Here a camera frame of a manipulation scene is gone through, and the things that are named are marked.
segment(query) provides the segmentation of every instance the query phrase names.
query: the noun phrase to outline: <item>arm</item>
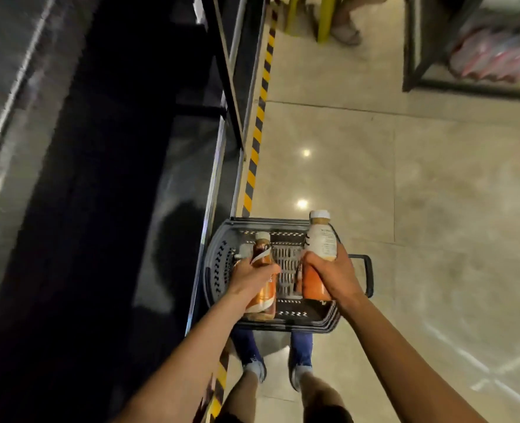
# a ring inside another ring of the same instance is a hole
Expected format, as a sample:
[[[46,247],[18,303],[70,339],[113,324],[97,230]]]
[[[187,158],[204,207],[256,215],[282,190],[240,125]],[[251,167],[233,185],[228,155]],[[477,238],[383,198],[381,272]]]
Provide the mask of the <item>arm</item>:
[[[216,369],[230,330],[279,266],[235,266],[225,295],[129,401],[116,423],[189,423]]]
[[[313,253],[305,259],[338,302],[402,422],[486,423],[369,301],[342,244],[334,262]]]

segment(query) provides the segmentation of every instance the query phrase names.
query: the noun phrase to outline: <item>black shorts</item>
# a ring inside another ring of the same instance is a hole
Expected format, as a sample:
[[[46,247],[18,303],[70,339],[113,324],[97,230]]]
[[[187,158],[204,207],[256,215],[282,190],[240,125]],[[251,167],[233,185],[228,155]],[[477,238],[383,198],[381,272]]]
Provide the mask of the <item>black shorts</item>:
[[[339,405],[323,405],[316,409],[306,410],[304,423],[354,423],[350,413]],[[229,413],[222,413],[215,419],[215,423],[242,423]]]

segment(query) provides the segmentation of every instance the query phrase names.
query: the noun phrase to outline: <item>gray plastic basket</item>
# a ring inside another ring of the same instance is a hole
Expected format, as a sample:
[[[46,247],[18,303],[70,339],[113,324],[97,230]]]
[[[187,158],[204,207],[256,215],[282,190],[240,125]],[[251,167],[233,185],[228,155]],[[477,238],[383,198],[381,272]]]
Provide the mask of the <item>gray plastic basket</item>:
[[[237,326],[256,330],[331,332],[340,319],[335,301],[318,301],[294,295],[299,257],[303,248],[308,220],[236,218],[222,223],[215,232],[205,256],[203,288],[211,307],[227,289],[235,263],[235,254],[242,244],[253,244],[258,231],[270,232],[274,260],[281,273],[276,285],[276,316],[268,321],[241,319]],[[366,295],[373,295],[373,269],[369,256],[350,254],[364,260]]]

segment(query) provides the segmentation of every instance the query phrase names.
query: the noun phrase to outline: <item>hand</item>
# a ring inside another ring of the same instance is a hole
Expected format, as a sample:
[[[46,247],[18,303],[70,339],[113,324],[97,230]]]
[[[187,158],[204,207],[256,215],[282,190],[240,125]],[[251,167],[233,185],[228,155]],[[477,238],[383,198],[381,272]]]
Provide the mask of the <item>hand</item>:
[[[327,291],[341,307],[345,307],[349,300],[365,295],[344,245],[338,244],[334,261],[322,259],[314,252],[306,252],[303,259],[319,273]]]
[[[269,266],[253,267],[250,258],[238,261],[232,271],[230,282],[228,283],[227,295],[236,296],[242,301],[242,311],[260,292],[262,287],[270,280],[270,276],[279,273],[281,268],[277,264]]]

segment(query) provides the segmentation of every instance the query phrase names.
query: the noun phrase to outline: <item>beige marble floor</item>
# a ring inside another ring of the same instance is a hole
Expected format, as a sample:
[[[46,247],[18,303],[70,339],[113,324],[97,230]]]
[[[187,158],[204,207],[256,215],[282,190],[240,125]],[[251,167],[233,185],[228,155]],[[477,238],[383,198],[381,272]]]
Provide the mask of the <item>beige marble floor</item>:
[[[383,313],[488,421],[518,422],[520,103],[402,93],[402,0],[356,20],[360,48],[278,33],[252,216],[328,209],[371,256]],[[301,421],[288,348],[274,351],[289,340],[259,341],[256,422]],[[398,421],[344,320],[315,336],[313,365],[356,422]],[[231,357],[228,389],[240,373]]]

